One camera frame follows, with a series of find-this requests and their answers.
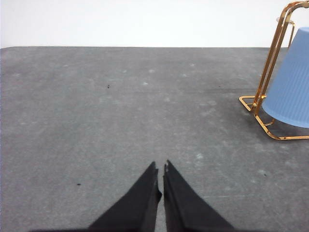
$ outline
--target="gray carpet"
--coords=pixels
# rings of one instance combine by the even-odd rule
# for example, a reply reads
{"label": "gray carpet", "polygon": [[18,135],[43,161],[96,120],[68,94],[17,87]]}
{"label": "gray carpet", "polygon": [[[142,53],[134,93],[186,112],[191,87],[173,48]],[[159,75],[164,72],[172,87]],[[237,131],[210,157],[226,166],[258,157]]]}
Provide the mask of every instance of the gray carpet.
{"label": "gray carpet", "polygon": [[267,51],[2,49],[2,231],[87,227],[153,160],[163,190],[170,159],[235,227],[307,232],[309,142],[269,138],[238,101]]}

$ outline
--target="lamp base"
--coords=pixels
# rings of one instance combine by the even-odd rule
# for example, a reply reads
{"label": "lamp base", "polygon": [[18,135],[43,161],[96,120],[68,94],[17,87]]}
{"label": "lamp base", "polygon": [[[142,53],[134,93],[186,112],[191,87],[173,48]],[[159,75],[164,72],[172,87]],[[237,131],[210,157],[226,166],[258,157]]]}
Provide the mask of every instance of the lamp base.
{"label": "lamp base", "polygon": [[[255,96],[241,96],[239,97],[239,101],[243,104],[243,106],[248,110],[248,111],[253,111],[254,106],[252,106],[253,103],[247,103],[245,102],[244,99],[254,99]],[[254,117],[256,121],[260,124],[260,126],[263,128],[265,133],[270,137],[275,140],[297,140],[297,139],[309,139],[309,135],[301,135],[301,136],[276,136],[270,130],[268,129],[268,126],[272,125],[274,123],[274,119],[270,123],[264,123],[262,119],[260,118],[259,114],[254,114]]]}

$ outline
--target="blue lampshade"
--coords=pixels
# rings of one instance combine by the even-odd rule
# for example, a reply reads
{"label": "blue lampshade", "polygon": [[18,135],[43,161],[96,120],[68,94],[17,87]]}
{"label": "blue lampshade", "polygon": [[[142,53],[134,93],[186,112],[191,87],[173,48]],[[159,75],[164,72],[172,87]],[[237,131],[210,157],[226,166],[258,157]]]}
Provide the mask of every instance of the blue lampshade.
{"label": "blue lampshade", "polygon": [[309,27],[297,31],[262,107],[281,122],[309,128]]}

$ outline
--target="gold metal frame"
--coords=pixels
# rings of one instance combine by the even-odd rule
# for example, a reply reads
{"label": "gold metal frame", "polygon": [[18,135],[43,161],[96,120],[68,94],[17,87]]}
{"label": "gold metal frame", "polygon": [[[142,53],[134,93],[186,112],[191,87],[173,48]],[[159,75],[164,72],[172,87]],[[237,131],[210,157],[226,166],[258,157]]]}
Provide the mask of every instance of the gold metal frame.
{"label": "gold metal frame", "polygon": [[[293,13],[294,10],[300,7],[309,8],[309,0],[291,2],[283,9],[279,17],[279,20],[278,20],[277,29],[276,29],[273,41],[271,43],[269,52],[268,52],[268,57],[265,62],[265,66],[264,66],[264,69],[261,75],[260,83],[257,88],[256,94],[254,96],[241,96],[239,98],[240,102],[245,106],[245,108],[248,111],[254,112],[255,119],[261,125],[261,127],[266,132],[266,134],[269,137],[276,139],[276,140],[309,139],[309,135],[278,137],[274,135],[273,133],[271,133],[269,129],[267,128],[267,126],[272,125],[275,122],[275,119],[272,119],[272,121],[269,123],[264,123],[259,116],[259,111],[262,106],[263,99],[266,98],[266,95],[265,95],[266,89],[269,84],[272,72],[274,70],[277,57],[278,57],[278,54],[279,54],[279,51],[282,45],[284,35],[286,33],[286,29],[288,27],[288,24],[292,24],[292,33],[290,36],[289,46],[292,41],[295,23],[290,20],[291,14]],[[244,99],[253,99],[253,102],[246,103]]]}

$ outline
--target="white wall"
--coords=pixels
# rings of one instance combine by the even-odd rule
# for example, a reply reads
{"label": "white wall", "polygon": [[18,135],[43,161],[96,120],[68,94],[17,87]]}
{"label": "white wall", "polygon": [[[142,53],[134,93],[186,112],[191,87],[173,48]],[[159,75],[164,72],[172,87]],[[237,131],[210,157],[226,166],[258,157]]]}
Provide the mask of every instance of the white wall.
{"label": "white wall", "polygon": [[290,1],[1,0],[1,47],[269,47]]}

